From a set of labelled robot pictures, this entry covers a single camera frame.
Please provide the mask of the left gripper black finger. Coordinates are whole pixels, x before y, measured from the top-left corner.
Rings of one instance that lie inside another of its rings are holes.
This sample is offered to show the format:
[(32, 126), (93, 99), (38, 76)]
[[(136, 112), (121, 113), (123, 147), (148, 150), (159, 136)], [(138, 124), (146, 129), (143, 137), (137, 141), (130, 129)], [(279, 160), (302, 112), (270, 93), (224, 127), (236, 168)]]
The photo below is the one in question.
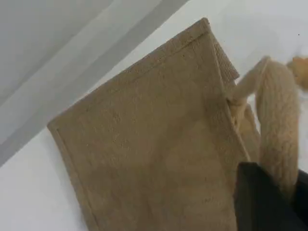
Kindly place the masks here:
[(298, 170), (292, 197), (295, 219), (292, 222), (293, 231), (308, 230), (308, 174)]
[(239, 231), (290, 231), (292, 210), (272, 178), (256, 163), (237, 168), (234, 209)]

